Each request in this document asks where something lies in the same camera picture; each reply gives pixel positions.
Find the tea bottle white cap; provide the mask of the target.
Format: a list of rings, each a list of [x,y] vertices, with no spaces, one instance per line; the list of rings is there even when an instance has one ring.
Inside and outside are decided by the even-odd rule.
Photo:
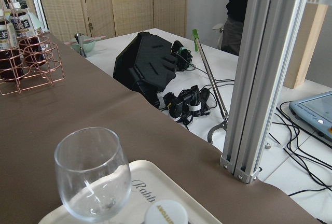
[[[13,24],[6,19],[1,9],[1,79],[4,81],[20,81],[23,70],[20,67],[21,50],[18,47],[16,31]]]
[[[174,200],[160,200],[152,204],[145,213],[144,223],[189,223],[185,208]]]
[[[45,54],[42,51],[48,40],[40,36],[40,32],[34,27],[30,15],[22,10],[19,2],[14,2],[12,6],[9,20],[15,28],[19,48],[23,50],[26,64],[38,69],[46,63]]]

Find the copper wire bottle basket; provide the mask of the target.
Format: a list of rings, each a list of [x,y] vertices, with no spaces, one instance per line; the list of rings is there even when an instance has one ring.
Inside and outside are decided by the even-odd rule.
[[[1,0],[1,95],[9,95],[65,78],[58,45],[43,24],[15,0]]]

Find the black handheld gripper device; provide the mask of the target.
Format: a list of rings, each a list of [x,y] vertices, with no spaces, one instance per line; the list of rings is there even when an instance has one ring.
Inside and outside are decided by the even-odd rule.
[[[159,96],[154,106],[159,110],[168,110],[168,115],[176,122],[188,126],[193,117],[206,116],[211,113],[207,101],[210,91],[207,88],[199,90],[198,86],[185,89],[175,96],[172,92]]]

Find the metal reacher grabber stick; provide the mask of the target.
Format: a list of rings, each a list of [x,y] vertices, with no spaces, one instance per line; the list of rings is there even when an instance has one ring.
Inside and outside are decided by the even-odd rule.
[[[194,40],[194,43],[195,43],[195,51],[199,51],[200,55],[201,55],[201,59],[202,59],[202,62],[204,64],[204,67],[205,67],[205,70],[207,72],[207,75],[209,77],[209,80],[210,80],[210,83],[211,83],[211,86],[212,86],[212,89],[213,89],[213,92],[215,94],[215,97],[216,97],[216,101],[217,101],[217,105],[220,109],[220,113],[221,113],[221,116],[223,118],[223,122],[212,127],[208,134],[207,134],[207,141],[212,144],[212,137],[213,137],[213,133],[218,130],[218,129],[224,129],[225,131],[227,130],[227,125],[228,125],[228,118],[229,118],[229,114],[228,114],[228,111],[226,109],[226,106],[222,100],[222,97],[221,97],[221,94],[217,88],[217,84],[215,82],[215,79],[214,79],[214,76],[212,74],[212,71],[210,69],[210,66],[208,64],[208,61],[207,61],[207,58],[205,56],[205,53],[203,51],[203,48],[201,46],[201,43],[200,43],[200,40],[199,40],[199,36],[198,36],[198,31],[197,29],[193,29],[192,30],[192,34],[193,34],[193,40]]]

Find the cream rabbit tray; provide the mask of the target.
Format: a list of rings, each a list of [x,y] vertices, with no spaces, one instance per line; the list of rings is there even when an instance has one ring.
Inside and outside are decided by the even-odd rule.
[[[129,164],[131,192],[119,213],[107,223],[144,223],[149,207],[160,200],[180,203],[188,214],[189,223],[219,223],[219,220],[192,196],[150,161],[137,160]]]

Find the green bowl on desk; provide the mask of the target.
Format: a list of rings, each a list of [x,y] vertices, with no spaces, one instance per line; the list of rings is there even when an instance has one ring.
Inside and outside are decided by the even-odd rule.
[[[83,43],[83,49],[85,53],[91,52],[95,46],[95,40],[85,41]],[[74,49],[77,53],[80,53],[80,47],[77,42],[71,44],[71,48]]]

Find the steel cocktail jigger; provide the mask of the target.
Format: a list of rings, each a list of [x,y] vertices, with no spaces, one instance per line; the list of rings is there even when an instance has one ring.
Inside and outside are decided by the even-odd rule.
[[[83,56],[84,58],[87,57],[85,51],[84,51],[84,48],[83,48],[83,45],[84,45],[84,35],[83,33],[76,33],[74,34],[74,37],[79,45],[79,50],[80,50],[80,55]]]

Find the clear wine glass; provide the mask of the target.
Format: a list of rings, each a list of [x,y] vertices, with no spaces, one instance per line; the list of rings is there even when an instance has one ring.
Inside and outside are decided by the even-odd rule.
[[[77,130],[55,151],[57,186],[66,210],[75,218],[103,223],[124,207],[131,172],[118,135],[104,127]]]

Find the bamboo folding screen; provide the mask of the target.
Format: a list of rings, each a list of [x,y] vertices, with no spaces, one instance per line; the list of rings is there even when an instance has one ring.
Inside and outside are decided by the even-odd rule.
[[[49,30],[67,41],[75,33],[108,38],[158,28],[186,33],[187,0],[40,0]]]

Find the person in black top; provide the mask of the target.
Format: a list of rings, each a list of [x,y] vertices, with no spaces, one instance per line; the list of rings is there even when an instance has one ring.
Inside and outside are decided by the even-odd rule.
[[[223,28],[222,51],[239,54],[246,8],[247,0],[229,0],[227,3],[228,17]]]

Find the blue teach pendant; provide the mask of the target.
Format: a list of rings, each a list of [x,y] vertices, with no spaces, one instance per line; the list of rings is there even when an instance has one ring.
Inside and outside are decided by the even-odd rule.
[[[289,109],[331,143],[331,91],[291,101]]]

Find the aluminium frame post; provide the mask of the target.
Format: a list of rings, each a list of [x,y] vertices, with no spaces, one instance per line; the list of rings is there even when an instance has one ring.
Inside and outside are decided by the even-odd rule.
[[[248,0],[221,165],[248,184],[259,164],[307,0]]]

